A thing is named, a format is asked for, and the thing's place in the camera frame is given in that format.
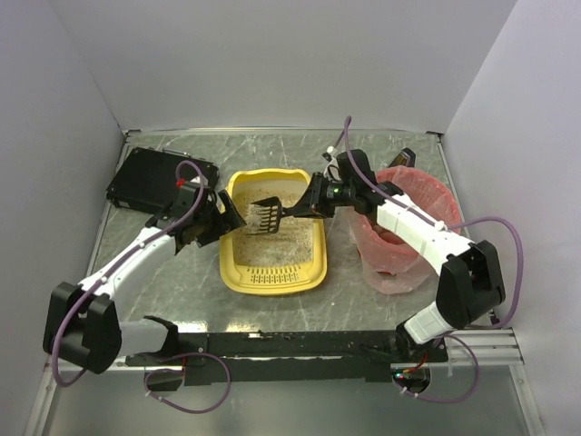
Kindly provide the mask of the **black litter scoop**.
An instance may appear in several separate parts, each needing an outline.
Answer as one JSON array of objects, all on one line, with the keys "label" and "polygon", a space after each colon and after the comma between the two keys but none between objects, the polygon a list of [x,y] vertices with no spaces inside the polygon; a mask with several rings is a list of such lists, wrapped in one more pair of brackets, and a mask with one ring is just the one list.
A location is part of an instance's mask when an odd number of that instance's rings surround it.
[{"label": "black litter scoop", "polygon": [[252,202],[247,207],[246,233],[248,235],[275,234],[281,220],[292,216],[292,209],[282,205],[278,196]]}]

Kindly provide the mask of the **yellow litter box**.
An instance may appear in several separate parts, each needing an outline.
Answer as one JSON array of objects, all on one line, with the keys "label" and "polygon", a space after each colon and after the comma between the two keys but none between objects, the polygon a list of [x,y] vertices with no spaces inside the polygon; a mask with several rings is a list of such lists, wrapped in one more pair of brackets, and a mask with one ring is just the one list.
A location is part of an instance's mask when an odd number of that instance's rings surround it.
[{"label": "yellow litter box", "polygon": [[[268,168],[239,171],[228,182],[226,191],[237,193],[258,188],[297,192],[306,191],[310,176],[301,169]],[[223,282],[233,291],[259,296],[304,292],[320,285],[327,275],[327,245],[324,222],[312,220],[312,258],[310,262],[288,266],[252,267],[234,261],[232,234],[220,239],[220,271]]]}]

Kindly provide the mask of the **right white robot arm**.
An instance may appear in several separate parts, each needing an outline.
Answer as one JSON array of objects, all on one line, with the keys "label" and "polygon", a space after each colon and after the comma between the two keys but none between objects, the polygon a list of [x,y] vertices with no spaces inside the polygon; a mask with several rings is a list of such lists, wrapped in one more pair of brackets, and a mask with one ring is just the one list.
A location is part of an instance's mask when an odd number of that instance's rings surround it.
[{"label": "right white robot arm", "polygon": [[339,177],[315,173],[303,196],[277,218],[330,218],[350,207],[395,234],[438,275],[435,299],[402,322],[400,333],[423,345],[446,332],[468,327],[506,298],[497,249],[475,243],[424,212],[394,183],[379,184],[360,149],[337,155]]}]

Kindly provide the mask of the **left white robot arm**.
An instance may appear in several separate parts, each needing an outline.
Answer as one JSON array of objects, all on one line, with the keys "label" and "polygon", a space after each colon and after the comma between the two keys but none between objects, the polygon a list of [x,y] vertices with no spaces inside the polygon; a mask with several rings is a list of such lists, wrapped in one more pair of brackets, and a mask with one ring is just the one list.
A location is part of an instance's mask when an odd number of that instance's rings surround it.
[{"label": "left white robot arm", "polygon": [[61,282],[51,293],[43,348],[51,365],[69,362],[100,374],[123,356],[171,358],[180,348],[176,324],[153,315],[124,316],[150,274],[193,243],[216,243],[246,222],[231,197],[190,181],[151,216],[137,237],[97,272],[77,284]]}]

